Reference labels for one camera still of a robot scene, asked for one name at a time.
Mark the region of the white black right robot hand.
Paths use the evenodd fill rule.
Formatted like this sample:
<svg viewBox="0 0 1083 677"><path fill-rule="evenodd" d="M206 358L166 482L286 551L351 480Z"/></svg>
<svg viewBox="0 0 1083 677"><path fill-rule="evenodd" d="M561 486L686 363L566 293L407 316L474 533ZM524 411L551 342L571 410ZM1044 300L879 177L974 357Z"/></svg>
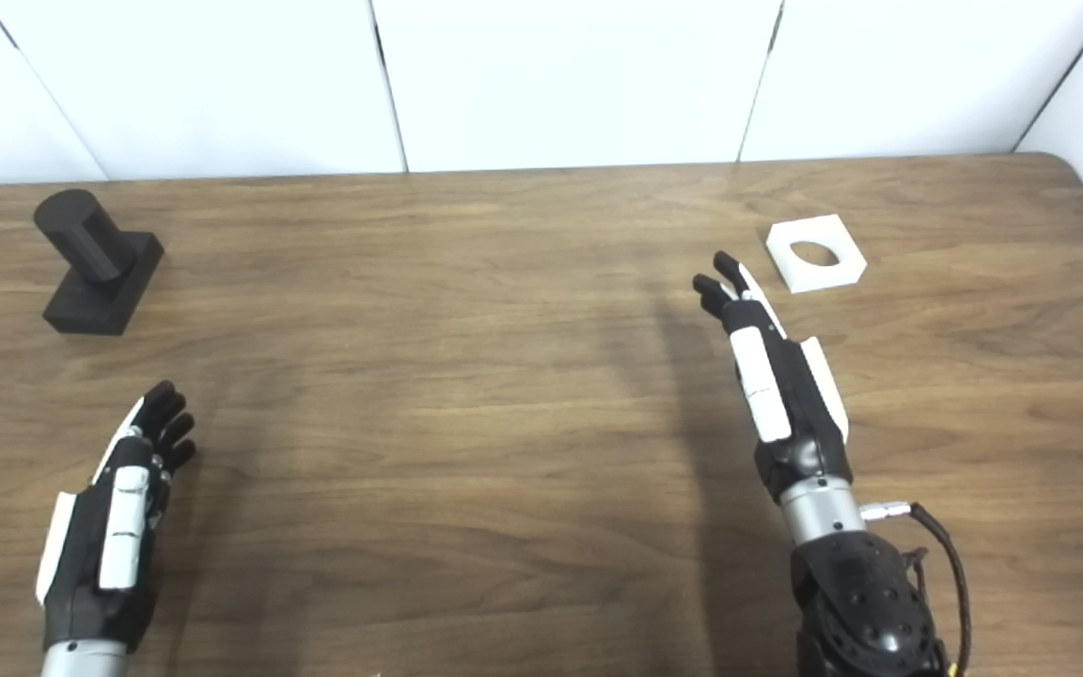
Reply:
<svg viewBox="0 0 1083 677"><path fill-rule="evenodd" d="M701 308L719 321L758 437L755 463L766 493L781 502L803 481L854 480L846 455L848 417L815 336L788 338L747 266L725 250L716 275L699 274Z"/></svg>

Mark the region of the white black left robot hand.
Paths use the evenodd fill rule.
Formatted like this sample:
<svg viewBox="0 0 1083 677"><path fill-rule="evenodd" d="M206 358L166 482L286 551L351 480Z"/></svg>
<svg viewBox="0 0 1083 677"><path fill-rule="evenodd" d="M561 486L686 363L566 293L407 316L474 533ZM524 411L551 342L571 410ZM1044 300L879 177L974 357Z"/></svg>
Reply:
<svg viewBox="0 0 1083 677"><path fill-rule="evenodd" d="M156 531L177 472L196 454L186 398L164 380L138 399L84 489L61 492L35 595L47 660L94 651L116 663L138 651L153 620Z"/></svg>

